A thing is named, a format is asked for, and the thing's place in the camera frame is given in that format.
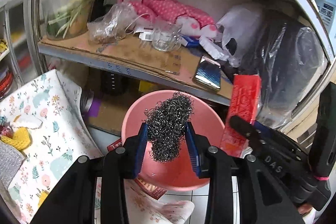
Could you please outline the steel wool scourer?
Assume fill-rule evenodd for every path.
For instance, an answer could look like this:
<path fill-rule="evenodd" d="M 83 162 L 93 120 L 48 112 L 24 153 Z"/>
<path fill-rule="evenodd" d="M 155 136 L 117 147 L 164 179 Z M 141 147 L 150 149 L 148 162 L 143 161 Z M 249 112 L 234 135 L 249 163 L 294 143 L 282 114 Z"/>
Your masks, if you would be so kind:
<path fill-rule="evenodd" d="M 166 163 L 179 156 L 186 122 L 193 112 L 190 96 L 180 92 L 144 111 L 151 144 L 150 156 L 154 161 Z"/>

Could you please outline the red toothpaste box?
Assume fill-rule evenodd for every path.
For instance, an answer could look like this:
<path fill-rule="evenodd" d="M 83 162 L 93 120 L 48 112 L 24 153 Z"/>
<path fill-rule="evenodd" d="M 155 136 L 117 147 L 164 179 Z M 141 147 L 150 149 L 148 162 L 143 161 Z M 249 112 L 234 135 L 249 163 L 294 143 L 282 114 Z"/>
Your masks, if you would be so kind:
<path fill-rule="evenodd" d="M 261 90 L 259 75 L 234 75 L 231 103 L 226 117 L 220 148 L 230 156 L 240 157 L 248 141 L 230 126 L 230 118 L 239 116 L 254 123 Z"/>

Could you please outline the silver mesh scrub cloth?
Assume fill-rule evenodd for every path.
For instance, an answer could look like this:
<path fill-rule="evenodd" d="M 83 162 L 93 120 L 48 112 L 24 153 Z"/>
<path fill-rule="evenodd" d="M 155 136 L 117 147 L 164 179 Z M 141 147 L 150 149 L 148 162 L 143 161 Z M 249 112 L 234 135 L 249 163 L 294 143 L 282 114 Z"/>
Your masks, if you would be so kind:
<path fill-rule="evenodd" d="M 24 153 L 21 153 L 13 146 L 1 141 L 0 175 L 1 183 L 5 189 L 8 189 L 25 159 L 26 155 Z"/>

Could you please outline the colourful wrapper ball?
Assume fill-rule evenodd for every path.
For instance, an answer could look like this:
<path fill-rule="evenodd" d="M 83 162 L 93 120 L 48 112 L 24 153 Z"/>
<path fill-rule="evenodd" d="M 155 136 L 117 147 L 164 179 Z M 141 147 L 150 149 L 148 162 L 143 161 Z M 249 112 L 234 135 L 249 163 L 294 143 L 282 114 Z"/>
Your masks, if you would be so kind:
<path fill-rule="evenodd" d="M 4 116 L 0 116 L 0 135 L 7 136 L 9 138 L 13 137 L 13 129 L 10 127 L 10 123 Z"/>

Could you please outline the pink plastic trash bucket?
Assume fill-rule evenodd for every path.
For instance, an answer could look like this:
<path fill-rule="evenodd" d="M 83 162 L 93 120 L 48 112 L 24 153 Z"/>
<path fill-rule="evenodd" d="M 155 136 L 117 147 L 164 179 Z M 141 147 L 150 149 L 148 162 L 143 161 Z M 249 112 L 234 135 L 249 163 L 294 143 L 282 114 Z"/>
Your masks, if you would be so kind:
<path fill-rule="evenodd" d="M 137 135 L 143 122 L 148 125 L 145 155 L 139 178 L 176 192 L 187 192 L 209 183 L 196 176 L 184 137 L 186 122 L 211 145 L 220 146 L 224 123 L 203 100 L 173 90 L 148 93 L 128 109 L 122 122 L 121 139 Z"/>

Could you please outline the white kitchen cabinet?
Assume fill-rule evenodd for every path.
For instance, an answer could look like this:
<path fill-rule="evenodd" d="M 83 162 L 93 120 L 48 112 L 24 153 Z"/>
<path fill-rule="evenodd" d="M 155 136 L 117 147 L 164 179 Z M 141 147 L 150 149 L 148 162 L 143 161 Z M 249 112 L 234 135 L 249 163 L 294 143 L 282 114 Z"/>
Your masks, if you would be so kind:
<path fill-rule="evenodd" d="M 42 74 L 32 27 L 32 0 L 1 0 L 1 98 Z"/>

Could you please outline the metal shelf rack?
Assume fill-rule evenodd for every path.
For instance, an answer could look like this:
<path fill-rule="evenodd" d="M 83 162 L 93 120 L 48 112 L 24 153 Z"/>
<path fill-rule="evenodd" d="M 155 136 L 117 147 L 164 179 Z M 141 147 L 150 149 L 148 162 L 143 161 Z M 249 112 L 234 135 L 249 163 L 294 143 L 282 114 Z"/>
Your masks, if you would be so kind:
<path fill-rule="evenodd" d="M 32 0 L 45 55 L 229 105 L 258 75 L 260 123 L 294 127 L 326 88 L 335 54 L 313 0 Z"/>

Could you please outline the cardboard shelf liner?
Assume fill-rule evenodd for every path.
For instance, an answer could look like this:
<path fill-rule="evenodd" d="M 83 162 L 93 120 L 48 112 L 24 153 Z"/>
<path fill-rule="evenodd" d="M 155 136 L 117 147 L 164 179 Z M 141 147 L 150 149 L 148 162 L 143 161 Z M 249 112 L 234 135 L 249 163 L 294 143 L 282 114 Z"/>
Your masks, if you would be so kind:
<path fill-rule="evenodd" d="M 200 57 L 193 55 L 185 47 L 177 51 L 160 52 L 148 42 L 142 42 L 132 35 L 116 45 L 101 45 L 90 42 L 89 35 L 84 33 L 65 40 L 43 37 L 38 43 L 38 49 L 45 55 L 146 80 L 222 105 L 230 104 L 232 84 L 225 79 L 221 80 L 219 91 L 193 81 Z"/>

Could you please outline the floral bear tablecloth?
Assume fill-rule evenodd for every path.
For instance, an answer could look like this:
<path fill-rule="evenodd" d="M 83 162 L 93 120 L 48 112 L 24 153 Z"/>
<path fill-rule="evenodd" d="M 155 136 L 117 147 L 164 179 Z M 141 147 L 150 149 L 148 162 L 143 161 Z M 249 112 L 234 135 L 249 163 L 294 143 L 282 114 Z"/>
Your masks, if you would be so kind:
<path fill-rule="evenodd" d="M 25 127 L 30 145 L 25 160 L 1 196 L 19 223 L 30 223 L 74 161 L 102 155 L 80 112 L 82 88 L 60 71 L 49 71 L 1 102 L 1 116 Z"/>

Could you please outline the glass mug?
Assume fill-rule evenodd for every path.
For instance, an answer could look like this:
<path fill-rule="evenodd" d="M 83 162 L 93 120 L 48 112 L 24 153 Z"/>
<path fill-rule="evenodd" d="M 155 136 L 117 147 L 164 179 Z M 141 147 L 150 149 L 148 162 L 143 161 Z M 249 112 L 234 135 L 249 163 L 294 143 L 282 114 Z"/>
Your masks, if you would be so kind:
<path fill-rule="evenodd" d="M 154 23 L 152 46 L 162 52 L 177 51 L 181 47 L 180 33 L 182 26 L 173 24 L 161 18 Z"/>

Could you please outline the small yellow foam net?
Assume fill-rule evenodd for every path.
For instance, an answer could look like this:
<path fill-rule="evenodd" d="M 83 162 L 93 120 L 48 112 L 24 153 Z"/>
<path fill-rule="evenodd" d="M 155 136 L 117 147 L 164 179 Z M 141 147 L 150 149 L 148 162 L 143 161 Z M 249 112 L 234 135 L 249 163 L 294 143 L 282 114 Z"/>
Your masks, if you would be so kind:
<path fill-rule="evenodd" d="M 3 143 L 13 146 L 18 151 L 23 151 L 31 144 L 29 131 L 25 127 L 20 127 L 12 137 L 1 136 Z"/>

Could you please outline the large black plastic-wrapped appliance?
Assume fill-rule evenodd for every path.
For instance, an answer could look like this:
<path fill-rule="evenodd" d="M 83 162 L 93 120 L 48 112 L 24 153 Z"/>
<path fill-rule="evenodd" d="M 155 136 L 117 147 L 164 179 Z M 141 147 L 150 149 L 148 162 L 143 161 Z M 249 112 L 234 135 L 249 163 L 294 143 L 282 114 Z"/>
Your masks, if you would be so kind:
<path fill-rule="evenodd" d="M 266 10 L 239 68 L 243 75 L 261 78 L 257 120 L 271 128 L 286 124 L 326 66 L 314 30 L 282 12 Z"/>

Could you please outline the clear bag on shelf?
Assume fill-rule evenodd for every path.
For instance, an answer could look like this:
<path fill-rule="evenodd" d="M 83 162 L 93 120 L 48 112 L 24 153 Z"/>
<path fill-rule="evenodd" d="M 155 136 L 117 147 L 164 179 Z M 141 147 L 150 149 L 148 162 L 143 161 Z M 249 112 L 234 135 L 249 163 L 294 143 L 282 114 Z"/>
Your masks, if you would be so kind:
<path fill-rule="evenodd" d="M 88 38 L 94 44 L 117 44 L 135 22 L 137 14 L 130 3 L 118 3 L 101 18 L 87 23 Z"/>

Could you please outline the pink polka dot cloth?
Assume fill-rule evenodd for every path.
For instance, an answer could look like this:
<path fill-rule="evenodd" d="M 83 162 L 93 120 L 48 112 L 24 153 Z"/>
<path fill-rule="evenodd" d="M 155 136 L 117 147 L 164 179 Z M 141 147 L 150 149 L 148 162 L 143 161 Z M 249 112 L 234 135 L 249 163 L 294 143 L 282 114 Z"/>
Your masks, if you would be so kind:
<path fill-rule="evenodd" d="M 130 3 L 135 12 L 154 23 L 157 19 L 181 26 L 181 34 L 214 39 L 217 27 L 214 19 L 205 11 L 178 0 L 117 0 Z"/>

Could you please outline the bag of vegetables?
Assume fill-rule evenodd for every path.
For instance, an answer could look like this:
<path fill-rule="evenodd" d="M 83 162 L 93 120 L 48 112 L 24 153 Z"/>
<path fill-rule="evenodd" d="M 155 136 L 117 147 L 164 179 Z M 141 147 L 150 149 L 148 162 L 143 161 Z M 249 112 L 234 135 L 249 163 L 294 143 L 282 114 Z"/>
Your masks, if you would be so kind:
<path fill-rule="evenodd" d="M 46 36 L 65 40 L 87 32 L 87 23 L 104 11 L 105 0 L 44 0 Z"/>

